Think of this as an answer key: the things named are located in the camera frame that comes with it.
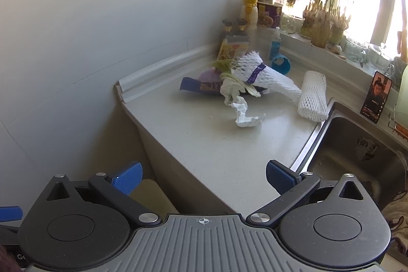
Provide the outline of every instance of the phone screen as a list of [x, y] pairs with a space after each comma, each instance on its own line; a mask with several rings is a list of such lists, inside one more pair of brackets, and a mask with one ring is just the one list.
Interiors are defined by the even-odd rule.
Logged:
[[390, 93], [391, 85], [392, 80], [380, 72], [375, 72], [360, 113], [377, 123]]

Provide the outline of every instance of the stainless steel sink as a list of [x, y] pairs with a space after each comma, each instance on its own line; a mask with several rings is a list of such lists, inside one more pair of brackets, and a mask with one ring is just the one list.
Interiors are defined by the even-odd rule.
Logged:
[[343, 104], [331, 100], [328, 108], [328, 120], [317, 125], [291, 169], [324, 180], [355, 174], [382, 210], [405, 190], [407, 149]]

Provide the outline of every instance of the kitchen counter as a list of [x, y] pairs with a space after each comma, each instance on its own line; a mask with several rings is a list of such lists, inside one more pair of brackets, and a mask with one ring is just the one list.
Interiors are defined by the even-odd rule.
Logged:
[[[197, 78], [209, 67], [210, 64], [182, 76]], [[301, 87], [306, 70], [292, 66], [288, 76]], [[158, 176], [158, 182], [165, 191], [168, 188], [170, 199], [187, 195], [190, 207], [195, 200], [199, 205], [212, 207], [208, 202], [211, 193], [225, 208], [221, 211], [223, 208], [217, 209], [220, 205], [214, 203], [214, 209], [203, 208], [210, 210], [207, 214], [238, 212], [246, 217], [278, 197], [266, 181], [267, 162], [276, 159], [290, 167], [317, 123], [299, 116], [297, 105], [289, 98], [270, 93], [260, 98], [245, 96], [247, 116], [265, 113], [266, 119], [260, 126], [240, 128], [235, 124], [234, 109], [224, 105], [223, 97], [179, 91], [181, 79], [173, 79], [124, 104], [141, 130], [156, 175], [164, 172]], [[329, 79], [327, 86], [327, 102], [333, 97], [352, 110], [360, 111], [365, 96], [354, 94]], [[378, 125], [390, 132], [387, 120], [385, 110]], [[179, 166], [184, 175], [175, 179], [171, 172], [178, 172], [175, 169]], [[186, 183], [180, 184], [187, 177], [190, 178]], [[199, 184], [201, 190], [195, 191], [195, 184]], [[192, 208], [190, 213], [197, 211], [200, 209]]]

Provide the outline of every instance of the purple ribbon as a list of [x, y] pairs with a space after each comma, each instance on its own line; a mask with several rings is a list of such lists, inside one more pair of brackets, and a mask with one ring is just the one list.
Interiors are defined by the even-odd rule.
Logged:
[[264, 63], [260, 63], [256, 69], [252, 72], [252, 74], [249, 76], [249, 79], [246, 80], [245, 83], [247, 84], [253, 84], [258, 76], [258, 74], [263, 71], [263, 69], [266, 68], [266, 65]]

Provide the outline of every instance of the white tiled wall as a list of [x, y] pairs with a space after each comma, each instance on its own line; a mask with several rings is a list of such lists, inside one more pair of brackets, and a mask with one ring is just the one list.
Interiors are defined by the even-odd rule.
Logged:
[[239, 3], [0, 0], [0, 205], [26, 212], [55, 173], [146, 162], [113, 84], [217, 40]]

